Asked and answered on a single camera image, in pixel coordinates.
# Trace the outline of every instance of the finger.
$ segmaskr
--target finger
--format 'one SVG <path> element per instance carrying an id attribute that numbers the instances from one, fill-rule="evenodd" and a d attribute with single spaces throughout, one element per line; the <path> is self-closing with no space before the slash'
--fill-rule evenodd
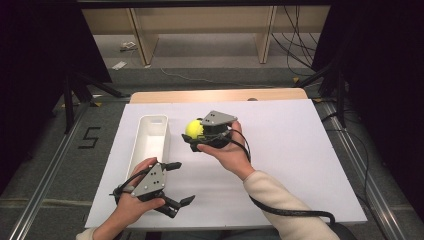
<path id="1" fill-rule="evenodd" d="M 140 162 L 139 164 L 137 164 L 134 167 L 134 170 L 133 170 L 133 172 L 132 172 L 131 175 L 134 175 L 134 174 L 140 172 L 141 170 L 146 169 L 147 167 L 149 167 L 149 165 L 153 165 L 156 162 L 157 162 L 157 158 L 156 157 L 145 159 L 144 161 Z"/>
<path id="2" fill-rule="evenodd" d="M 162 198 L 153 198 L 152 200 L 143 202 L 143 208 L 145 208 L 146 211 L 148 211 L 148 210 L 161 207 L 164 204 L 165 204 L 165 200 L 163 200 Z"/>
<path id="3" fill-rule="evenodd" d="M 231 125 L 231 128 L 237 131 L 237 132 L 236 131 L 232 132 L 231 139 L 244 146 L 244 138 L 240 135 L 240 133 L 242 133 L 240 122 L 234 121 L 233 124 Z"/>
<path id="4" fill-rule="evenodd" d="M 216 156 L 216 153 L 217 153 L 216 148 L 211 147 L 211 146 L 206 145 L 206 144 L 198 144 L 197 145 L 197 149 L 199 149 L 200 151 L 202 151 L 202 152 L 204 152 L 206 154 L 209 154 L 209 155 L 211 155 L 213 157 L 215 157 Z"/>
<path id="5" fill-rule="evenodd" d="M 138 172 L 140 172 L 140 171 L 142 171 L 142 170 L 144 170 L 144 169 L 148 168 L 150 165 L 153 165 L 153 164 L 155 164 L 156 162 L 157 162 L 157 158 L 156 158 L 156 157 L 153 157 L 153 158 L 147 158 L 147 159 L 145 159 L 144 161 L 140 162 L 139 164 L 137 164 L 137 165 L 134 167 L 134 170 L 133 170 L 133 172 L 131 173 L 131 176 L 133 176 L 133 175 L 137 174 Z M 134 179 L 133 179 L 133 180 L 129 183 L 129 185 L 137 186 L 137 185 L 140 183 L 140 181 L 141 181 L 142 179 L 143 179 L 143 175 L 140 175 L 140 176 L 138 176 L 138 177 L 134 178 Z"/>

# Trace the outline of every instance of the white sleeve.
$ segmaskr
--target white sleeve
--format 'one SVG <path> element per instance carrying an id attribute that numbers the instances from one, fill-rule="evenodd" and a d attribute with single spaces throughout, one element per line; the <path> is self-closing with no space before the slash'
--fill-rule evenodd
<path id="1" fill-rule="evenodd" d="M 96 228 L 86 229 L 84 232 L 77 235 L 76 240 L 93 240 L 93 233 Z"/>
<path id="2" fill-rule="evenodd" d="M 257 201 L 277 209 L 310 210 L 278 180 L 262 171 L 255 171 L 243 182 L 247 193 Z M 281 239 L 337 240 L 337 235 L 319 217 L 279 216 L 262 211 L 278 230 Z"/>

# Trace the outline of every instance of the black wall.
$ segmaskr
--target black wall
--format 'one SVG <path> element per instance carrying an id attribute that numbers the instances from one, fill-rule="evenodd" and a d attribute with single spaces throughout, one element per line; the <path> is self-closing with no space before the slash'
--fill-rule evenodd
<path id="1" fill-rule="evenodd" d="M 349 94 L 424 220 L 424 4 L 391 1 L 375 10 L 352 63 Z"/>
<path id="2" fill-rule="evenodd" d="M 0 1 L 0 59 L 1 193 L 51 117 L 66 74 L 111 79 L 81 11 L 71 6 Z"/>

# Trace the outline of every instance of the white table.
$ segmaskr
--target white table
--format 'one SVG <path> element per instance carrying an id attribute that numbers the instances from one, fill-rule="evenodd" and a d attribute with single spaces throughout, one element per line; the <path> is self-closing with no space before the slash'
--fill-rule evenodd
<path id="1" fill-rule="evenodd" d="M 193 153 L 183 141 L 185 125 L 210 110 L 237 116 L 252 150 L 252 165 L 276 177 L 312 209 L 333 213 L 337 222 L 366 221 L 312 102 L 298 99 L 128 104 L 86 227 L 100 225 L 116 206 L 109 194 L 125 181 L 140 117 L 159 114 L 169 117 L 169 160 L 183 164 L 168 172 L 164 192 L 177 201 L 196 198 L 174 219 L 150 211 L 129 227 L 148 231 L 270 227 L 237 177 L 212 157 Z"/>

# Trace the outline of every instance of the wrist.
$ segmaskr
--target wrist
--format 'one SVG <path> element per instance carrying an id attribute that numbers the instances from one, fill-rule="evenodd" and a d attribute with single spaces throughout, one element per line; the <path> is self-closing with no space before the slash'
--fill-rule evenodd
<path id="1" fill-rule="evenodd" d="M 248 165 L 235 172 L 235 174 L 240 178 L 240 180 L 244 181 L 254 171 L 256 170 L 251 165 Z"/>
<path id="2" fill-rule="evenodd" d="M 127 225 L 112 213 L 110 217 L 94 231 L 93 240 L 114 239 L 126 227 Z"/>

